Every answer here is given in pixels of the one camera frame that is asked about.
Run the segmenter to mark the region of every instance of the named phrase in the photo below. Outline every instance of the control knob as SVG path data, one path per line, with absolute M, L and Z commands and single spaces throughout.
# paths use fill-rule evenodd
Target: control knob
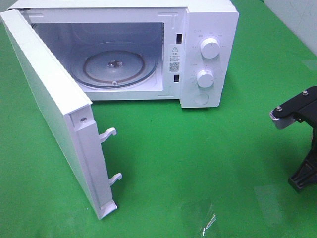
M 213 73 L 210 70 L 202 70 L 197 74 L 197 83 L 201 88 L 208 88 L 213 85 Z
M 200 50 L 203 57 L 207 59 L 215 58 L 220 52 L 220 42 L 214 37 L 209 37 L 201 42 Z

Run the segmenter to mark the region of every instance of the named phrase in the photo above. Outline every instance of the microwave top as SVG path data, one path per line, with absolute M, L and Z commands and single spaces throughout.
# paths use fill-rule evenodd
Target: microwave top
M 9 9 L 186 7 L 190 12 L 237 11 L 230 0 L 18 0 Z

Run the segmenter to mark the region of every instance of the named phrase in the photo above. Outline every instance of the transparent plastic film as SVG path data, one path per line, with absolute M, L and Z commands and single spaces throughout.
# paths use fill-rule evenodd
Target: transparent plastic film
M 185 203 L 181 207 L 187 238 L 221 238 L 216 213 L 209 199 Z

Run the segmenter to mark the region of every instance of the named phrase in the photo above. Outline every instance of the power knob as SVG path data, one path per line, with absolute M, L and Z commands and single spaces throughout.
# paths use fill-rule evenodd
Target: power knob
M 213 85 L 213 74 L 210 70 L 202 70 L 197 74 L 197 83 L 201 88 L 209 88 Z
M 200 50 L 203 57 L 215 58 L 220 52 L 220 42 L 214 37 L 204 39 L 200 44 Z

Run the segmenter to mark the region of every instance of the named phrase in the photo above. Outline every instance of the qr code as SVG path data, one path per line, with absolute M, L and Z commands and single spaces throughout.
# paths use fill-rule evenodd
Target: qr code
M 179 62 L 169 63 L 169 71 L 179 71 Z

